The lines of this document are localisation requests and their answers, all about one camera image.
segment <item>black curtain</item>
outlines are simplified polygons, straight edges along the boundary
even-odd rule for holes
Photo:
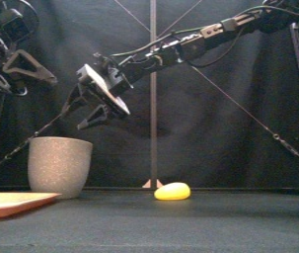
[[[93,64],[93,54],[130,51],[150,42],[150,1],[31,3],[42,25],[22,48],[59,83],[50,88],[31,82],[26,97],[6,96],[0,159],[59,114],[77,84],[75,72],[85,63]],[[260,4],[157,1],[157,34],[213,25]],[[230,45],[218,46],[197,62],[211,61]],[[198,188],[299,188],[299,158],[273,136],[280,134],[299,151],[299,73],[289,29],[243,36],[230,54],[201,73],[179,64],[157,74],[159,181],[182,181]],[[83,108],[44,133],[94,143],[87,186],[141,187],[151,176],[149,76],[123,100],[133,113],[126,119],[79,131],[77,125],[90,114]],[[27,166],[28,147],[0,167],[0,185],[27,185]]]

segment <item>black cable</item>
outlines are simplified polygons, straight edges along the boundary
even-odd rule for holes
[[[215,64],[219,60],[222,60],[222,59],[225,58],[225,56],[227,56],[227,54],[229,54],[230,51],[233,50],[234,46],[237,45],[238,40],[239,40],[239,38],[241,38],[241,35],[242,35],[242,33],[243,33],[243,30],[245,30],[245,28],[241,28],[241,30],[239,30],[239,32],[238,32],[238,35],[237,35],[237,37],[235,37],[235,39],[234,39],[234,41],[233,41],[233,43],[231,43],[229,49],[225,51],[225,53],[223,53],[215,60],[213,60],[211,62],[209,62],[209,63],[206,63],[206,64],[203,64],[203,65],[198,65],[198,64],[193,63],[190,60],[187,60],[187,61],[186,61],[187,64],[189,64],[190,66],[193,66],[193,67],[197,67],[197,68],[205,68],[205,67],[209,67],[210,65]]]
[[[250,12],[257,11],[257,10],[276,10],[276,11],[280,11],[280,12],[284,12],[284,13],[288,13],[288,14],[290,14],[293,16],[299,17],[299,13],[289,11],[289,10],[278,8],[278,7],[274,7],[274,6],[256,6],[256,7],[252,7],[249,9],[246,9],[243,12],[241,12],[237,16],[243,15],[243,14],[249,14]],[[169,35],[166,35],[165,37],[162,37],[159,40],[149,43],[146,46],[141,47],[139,49],[129,51],[129,52],[113,54],[111,57],[122,57],[122,56],[134,55],[134,54],[145,51],[146,49],[149,49],[154,45],[157,45],[159,42],[165,41],[167,38],[173,38],[175,35],[199,32],[203,28],[205,27],[202,27],[202,28],[194,28],[194,29],[189,29],[189,30],[182,30],[182,31],[178,31],[178,32],[171,32]]]
[[[280,12],[288,13],[292,16],[299,17],[299,13],[293,12],[293,11],[286,10],[286,9],[282,9],[282,8],[278,8],[278,7],[274,7],[274,6],[256,6],[256,7],[252,7],[249,9],[246,9],[243,12],[241,12],[237,16],[243,15],[243,14],[249,14],[250,12],[257,11],[257,10],[274,10],[274,11],[280,11]]]

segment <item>black table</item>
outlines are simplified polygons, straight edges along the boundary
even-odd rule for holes
[[[0,252],[299,252],[299,195],[85,191],[0,219]]]

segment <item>tray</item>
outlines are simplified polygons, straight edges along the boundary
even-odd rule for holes
[[[56,193],[0,193],[0,218],[54,202]]]

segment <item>yellow sponge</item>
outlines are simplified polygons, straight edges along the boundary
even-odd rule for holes
[[[161,201],[185,200],[190,197],[190,195],[190,187],[187,184],[179,182],[162,186],[154,192],[155,198]]]

